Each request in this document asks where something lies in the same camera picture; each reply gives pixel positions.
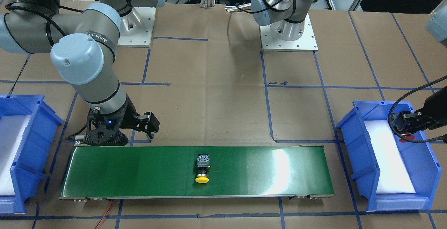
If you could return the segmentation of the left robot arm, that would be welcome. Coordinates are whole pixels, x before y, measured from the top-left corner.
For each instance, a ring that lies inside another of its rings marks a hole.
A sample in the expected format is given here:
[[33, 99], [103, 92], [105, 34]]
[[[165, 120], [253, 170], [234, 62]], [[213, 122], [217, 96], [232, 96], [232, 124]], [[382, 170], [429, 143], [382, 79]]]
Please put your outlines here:
[[[249, 14], [260, 26], [262, 49], [266, 51], [317, 51], [308, 11], [314, 0], [251, 0]], [[422, 108], [396, 112], [397, 105], [410, 94], [433, 85], [430, 82], [400, 97], [387, 116], [391, 131], [404, 141], [412, 134], [446, 126], [446, 88], [428, 97]]]

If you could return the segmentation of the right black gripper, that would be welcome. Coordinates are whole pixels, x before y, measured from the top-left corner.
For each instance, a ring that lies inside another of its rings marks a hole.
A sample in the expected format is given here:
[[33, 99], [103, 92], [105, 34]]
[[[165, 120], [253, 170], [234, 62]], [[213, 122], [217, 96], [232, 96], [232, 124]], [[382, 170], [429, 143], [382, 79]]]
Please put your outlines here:
[[83, 143], [91, 146], [124, 146], [128, 138], [120, 130], [132, 129], [144, 132], [153, 139], [159, 131], [160, 122], [152, 112], [139, 115], [129, 97], [122, 107], [113, 113], [101, 113], [90, 110], [88, 113], [86, 134]]

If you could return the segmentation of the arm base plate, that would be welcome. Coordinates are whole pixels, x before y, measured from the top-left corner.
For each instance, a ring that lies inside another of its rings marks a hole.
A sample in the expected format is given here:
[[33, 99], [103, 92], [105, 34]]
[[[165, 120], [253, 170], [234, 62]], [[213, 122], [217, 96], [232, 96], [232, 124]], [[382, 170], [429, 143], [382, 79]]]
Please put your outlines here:
[[316, 37], [307, 14], [303, 22], [290, 23], [285, 20], [269, 26], [260, 26], [263, 51], [317, 52]]
[[156, 8], [134, 7], [121, 18], [118, 47], [147, 47], [152, 43]]

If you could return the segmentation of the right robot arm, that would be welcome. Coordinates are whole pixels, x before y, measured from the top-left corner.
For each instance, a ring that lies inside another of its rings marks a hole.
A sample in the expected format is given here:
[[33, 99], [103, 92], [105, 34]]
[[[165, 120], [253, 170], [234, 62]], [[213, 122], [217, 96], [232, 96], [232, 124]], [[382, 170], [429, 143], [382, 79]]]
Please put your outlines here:
[[61, 77], [88, 104], [83, 143], [123, 146], [122, 129], [153, 139], [160, 123], [152, 112], [139, 114], [113, 63], [127, 16], [139, 23], [136, 7], [163, 6], [163, 0], [99, 0], [74, 14], [60, 13], [60, 0], [8, 0], [1, 14], [1, 48], [11, 53], [49, 53]]

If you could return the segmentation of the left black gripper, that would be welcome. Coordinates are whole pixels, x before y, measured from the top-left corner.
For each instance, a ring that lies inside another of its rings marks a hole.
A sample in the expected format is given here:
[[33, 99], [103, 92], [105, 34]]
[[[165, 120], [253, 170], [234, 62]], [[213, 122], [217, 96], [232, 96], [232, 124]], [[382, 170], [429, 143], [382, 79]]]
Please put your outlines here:
[[422, 89], [419, 87], [399, 98], [389, 111], [389, 127], [392, 132], [402, 137], [402, 134], [414, 134], [426, 129], [434, 130], [447, 124], [447, 93], [446, 87], [428, 97], [424, 106], [415, 112], [402, 111], [393, 113], [401, 100]]

